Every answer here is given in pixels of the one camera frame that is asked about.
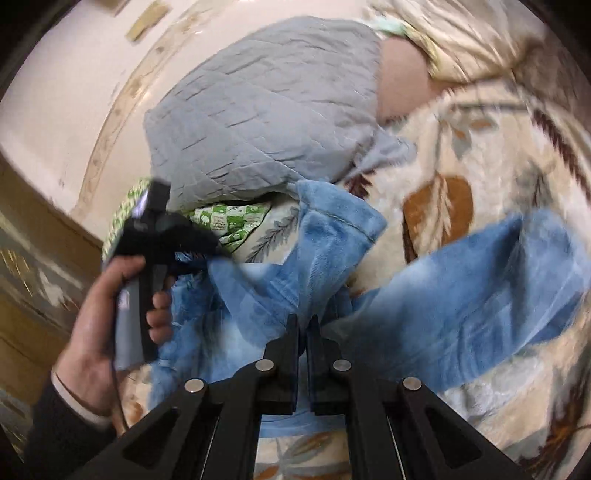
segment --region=dark sleeve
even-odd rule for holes
[[[113,427],[101,431],[82,420],[49,380],[33,411],[24,463],[35,480],[65,479],[115,440]]]

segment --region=white sleeve cuff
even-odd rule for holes
[[[57,394],[86,423],[91,424],[99,430],[106,430],[111,425],[111,417],[102,417],[96,413],[92,413],[87,408],[83,407],[72,394],[68,391],[56,373],[51,371],[51,383],[56,389]]]

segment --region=beige border strip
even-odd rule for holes
[[[160,71],[182,46],[215,15],[236,0],[197,0],[175,21],[130,75],[115,99],[86,166],[78,201],[70,212],[77,222],[83,222],[92,206],[100,176],[109,159],[115,141],[129,116],[144,97]]]

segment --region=blue jeans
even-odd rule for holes
[[[419,377],[434,391],[461,385],[523,346],[571,324],[591,278],[584,248],[555,214],[512,215],[419,258],[388,285],[351,300],[343,286],[384,230],[367,203],[329,183],[301,181],[297,245],[283,265],[215,258],[173,288],[173,340],[152,365],[151,406],[189,378],[215,382],[261,358],[285,331],[317,314],[345,358],[382,378]],[[298,409],[263,418],[261,436],[344,426],[308,408],[306,356]]]

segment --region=cream fabric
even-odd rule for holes
[[[495,76],[541,42],[547,27],[519,0],[375,0],[366,20],[392,15],[425,50],[438,80],[471,82]]]

